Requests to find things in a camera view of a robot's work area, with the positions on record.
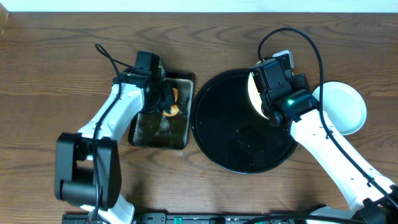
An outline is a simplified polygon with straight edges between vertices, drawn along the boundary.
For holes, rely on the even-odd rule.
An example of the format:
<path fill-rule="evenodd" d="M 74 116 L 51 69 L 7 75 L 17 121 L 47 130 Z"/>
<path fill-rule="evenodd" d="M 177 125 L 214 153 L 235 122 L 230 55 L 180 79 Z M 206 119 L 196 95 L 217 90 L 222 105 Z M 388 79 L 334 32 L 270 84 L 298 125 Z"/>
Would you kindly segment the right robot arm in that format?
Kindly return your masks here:
<path fill-rule="evenodd" d="M 297 223 L 397 223 L 397 184 L 378 172 L 347 141 L 364 123 L 366 108 L 359 93 L 340 82 L 310 92 L 305 75 L 295 75 L 292 54 L 284 50 L 250 69 L 253 107 L 287 133 L 323 167 L 343 194 L 349 209 L 324 205 Z"/>

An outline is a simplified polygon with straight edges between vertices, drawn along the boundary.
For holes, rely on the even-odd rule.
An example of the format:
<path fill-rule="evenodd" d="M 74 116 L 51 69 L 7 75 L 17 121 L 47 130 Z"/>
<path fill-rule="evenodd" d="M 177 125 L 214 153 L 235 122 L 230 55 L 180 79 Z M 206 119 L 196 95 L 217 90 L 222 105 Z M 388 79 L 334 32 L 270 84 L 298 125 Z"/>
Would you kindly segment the light green plate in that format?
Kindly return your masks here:
<path fill-rule="evenodd" d="M 343 136 L 359 131 L 367 117 L 363 97 L 353 87 L 342 82 L 323 84 L 323 110 Z"/>

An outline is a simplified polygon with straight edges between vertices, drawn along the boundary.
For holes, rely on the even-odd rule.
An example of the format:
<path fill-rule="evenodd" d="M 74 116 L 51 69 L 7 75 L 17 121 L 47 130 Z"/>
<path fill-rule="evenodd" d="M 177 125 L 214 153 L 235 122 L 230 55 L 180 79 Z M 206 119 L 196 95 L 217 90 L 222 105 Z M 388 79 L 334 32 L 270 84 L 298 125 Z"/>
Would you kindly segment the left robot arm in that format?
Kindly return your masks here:
<path fill-rule="evenodd" d="M 89 212 L 88 223 L 132 223 L 134 206 L 121 195 L 118 145 L 139 113 L 162 113 L 175 103 L 160 57 L 140 51 L 133 67 L 117 72 L 111 93 L 76 133 L 56 142 L 55 196 Z"/>

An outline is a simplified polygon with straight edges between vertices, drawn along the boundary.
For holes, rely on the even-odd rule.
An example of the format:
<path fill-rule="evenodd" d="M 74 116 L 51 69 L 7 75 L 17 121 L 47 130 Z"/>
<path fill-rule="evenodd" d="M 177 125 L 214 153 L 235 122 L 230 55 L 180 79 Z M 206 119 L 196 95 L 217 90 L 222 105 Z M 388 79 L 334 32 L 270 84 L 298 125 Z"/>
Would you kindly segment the yellow plate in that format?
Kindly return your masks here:
<path fill-rule="evenodd" d="M 249 92 L 249 99 L 254 107 L 254 109 L 261 114 L 261 116 L 265 117 L 269 121 L 273 121 L 277 124 L 283 122 L 282 113 L 276 108 L 275 101 L 270 108 L 264 108 L 262 106 L 262 101 L 260 99 L 259 93 L 255 86 L 254 80 L 251 76 L 251 68 L 248 78 L 248 92 Z"/>

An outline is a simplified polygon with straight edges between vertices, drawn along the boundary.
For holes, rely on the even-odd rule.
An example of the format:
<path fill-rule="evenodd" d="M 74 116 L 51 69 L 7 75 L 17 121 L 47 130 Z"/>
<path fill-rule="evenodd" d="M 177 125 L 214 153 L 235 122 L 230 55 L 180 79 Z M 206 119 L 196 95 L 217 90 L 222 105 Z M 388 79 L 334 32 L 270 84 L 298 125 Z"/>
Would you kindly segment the green orange sponge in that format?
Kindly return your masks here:
<path fill-rule="evenodd" d="M 178 90 L 176 88 L 173 88 L 173 92 L 174 92 L 174 97 L 175 97 L 175 99 L 174 99 L 175 104 L 172 105 L 168 110 L 163 110 L 162 116 L 172 117 L 172 116 L 177 115 L 179 112 L 179 108 L 177 106 Z"/>

